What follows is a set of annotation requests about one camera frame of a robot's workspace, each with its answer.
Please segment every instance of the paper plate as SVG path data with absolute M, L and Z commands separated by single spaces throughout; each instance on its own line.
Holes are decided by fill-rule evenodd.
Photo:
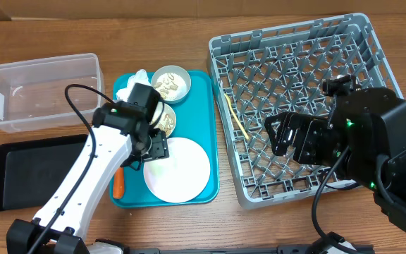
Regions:
M 160 200 L 180 203 L 197 197 L 208 184 L 211 167 L 206 152 L 187 138 L 167 140 L 170 157 L 144 164 L 148 189 Z

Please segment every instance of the yellow stick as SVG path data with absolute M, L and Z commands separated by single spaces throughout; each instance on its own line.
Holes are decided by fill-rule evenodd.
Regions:
M 230 97 L 226 94 L 224 94 L 224 95 L 225 95 L 226 101 L 228 102 L 228 106 L 230 107 L 231 114 L 233 115 L 234 119 L 236 120 L 236 123 L 238 123 L 238 126 L 239 126 L 240 130 L 242 131 L 242 134 L 244 134 L 245 139 L 248 141 L 250 138 L 249 138 L 247 132 L 245 131 L 244 127 L 242 126 L 242 124 L 240 124 L 238 116 L 236 116 L 236 114 L 234 114 L 233 108 L 231 107 Z

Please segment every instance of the plastic dish rack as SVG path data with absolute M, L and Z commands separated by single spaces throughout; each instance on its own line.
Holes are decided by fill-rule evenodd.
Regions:
M 402 97 L 372 25 L 361 13 L 214 37 L 209 54 L 236 194 L 246 209 L 314 195 L 317 176 L 327 168 L 298 164 L 292 150 L 274 156 L 264 129 L 267 116 L 283 111 L 326 116 L 331 100 L 322 95 L 321 81 L 337 75 L 356 75 L 363 88 L 386 86 Z M 224 93 L 249 142 L 233 125 Z M 352 182 L 336 175 L 329 181 L 338 188 Z

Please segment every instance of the black cable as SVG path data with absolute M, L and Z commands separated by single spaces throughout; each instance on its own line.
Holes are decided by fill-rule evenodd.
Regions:
M 95 150 L 97 147 L 97 140 L 95 139 L 95 134 L 92 131 L 92 127 L 90 126 L 90 124 L 87 122 L 87 120 L 85 120 L 84 116 L 79 112 L 78 108 L 76 108 L 76 106 L 72 103 L 70 96 L 68 96 L 68 90 L 72 87 L 80 87 L 80 88 L 84 88 L 87 90 L 90 90 L 92 92 L 97 93 L 98 95 L 102 96 L 104 99 L 107 99 L 110 103 L 114 103 L 112 101 L 111 98 L 107 97 L 104 93 L 95 90 L 91 87 L 88 87 L 86 85 L 79 85 L 79 84 L 71 84 L 71 85 L 67 85 L 67 87 L 65 88 L 65 98 L 67 99 L 67 102 L 69 103 L 70 107 L 72 108 L 72 110 L 78 115 L 78 117 L 81 119 L 81 121 L 84 123 L 85 127 L 87 128 L 87 130 L 89 131 L 89 135 L 92 139 L 92 151 L 90 152 L 90 156 L 89 156 L 89 161 L 87 162 L 87 164 L 85 165 L 84 170 L 81 173 L 81 176 L 79 177 L 79 179 L 76 181 L 75 185 L 71 188 L 70 192 L 68 193 L 68 195 L 66 196 L 66 198 L 63 200 L 61 206 L 59 208 L 57 208 L 56 213 L 54 214 L 54 216 L 51 218 L 51 220 L 49 221 L 49 223 L 45 226 L 45 228 L 43 229 L 43 231 L 41 232 L 40 236 L 37 238 L 37 240 L 34 242 L 34 244 L 32 244 L 31 248 L 29 249 L 29 251 L 27 252 L 27 254 L 33 254 L 37 248 L 40 246 L 40 244 L 42 244 L 44 237 L 46 236 L 46 234 L 48 234 L 48 231 L 50 230 L 50 228 L 53 226 L 54 222 L 57 220 L 57 218 L 59 217 L 59 215 L 62 214 L 63 209 L 65 208 L 65 206 L 67 205 L 68 201 L 70 201 L 71 197 L 73 196 L 73 194 L 75 193 L 76 189 L 78 189 L 79 185 L 81 184 L 82 180 L 84 179 L 85 174 L 87 173 L 87 171 L 89 171 L 90 165 L 92 164 L 93 158 L 95 156 Z
M 377 188 L 379 190 L 380 195 L 388 202 L 389 204 L 393 204 L 394 200 L 389 196 L 388 191 L 386 191 L 385 186 L 383 186 L 383 182 L 381 181 L 381 167 L 389 159 L 388 155 L 378 155 L 376 159 L 376 169 L 375 169 L 375 182 Z
M 328 171 L 323 171 L 320 175 L 319 175 L 319 181 L 320 182 L 323 182 L 324 181 L 324 176 L 325 176 L 325 174 L 327 173 Z M 349 190 L 352 190 L 352 189 L 354 189 L 354 188 L 356 188 L 356 187 L 359 187 L 360 186 L 360 184 L 359 183 L 352 183 L 352 184 L 349 184 L 348 186 L 345 186 L 345 187 L 341 187 L 341 188 L 336 188 L 336 187 L 332 187 L 332 186 L 329 186 L 328 184 L 327 184 L 327 186 L 325 186 L 325 187 L 327 187 L 327 188 L 330 188 L 330 189 L 333 189 L 333 190 L 337 190 L 337 191 L 349 191 Z
M 313 205 L 312 205 L 312 208 L 311 208 L 311 219 L 313 221 L 313 225 L 314 225 L 314 228 L 316 229 L 317 233 L 322 237 L 322 239 L 326 243 L 328 243 L 328 244 L 332 245 L 333 247 L 337 248 L 338 250 L 341 250 L 341 251 L 343 251 L 345 253 L 348 253 L 348 254 L 361 254 L 360 252 L 358 252 L 356 250 L 353 250 L 351 248 L 340 245 L 337 241 L 335 241 L 334 239 L 327 236 L 324 233 L 324 231 L 321 229 L 321 227 L 319 226 L 319 223 L 317 221 L 317 213 L 316 213 L 317 204 L 319 203 L 319 200 L 321 199 L 322 191 L 324 190 L 324 187 L 326 186 L 326 184 L 327 184 L 328 180 L 330 179 L 331 175 L 333 175 L 333 173 L 339 167 L 339 164 L 344 162 L 344 159 L 347 156 L 348 151 L 349 151 L 349 147 L 347 146 L 344 149 L 341 156 L 339 156 L 338 161 L 336 161 L 336 163 L 331 167 L 330 171 L 327 174 L 327 177 L 324 179 L 324 181 L 321 183 L 321 185 L 317 189 L 316 195 L 314 196 Z

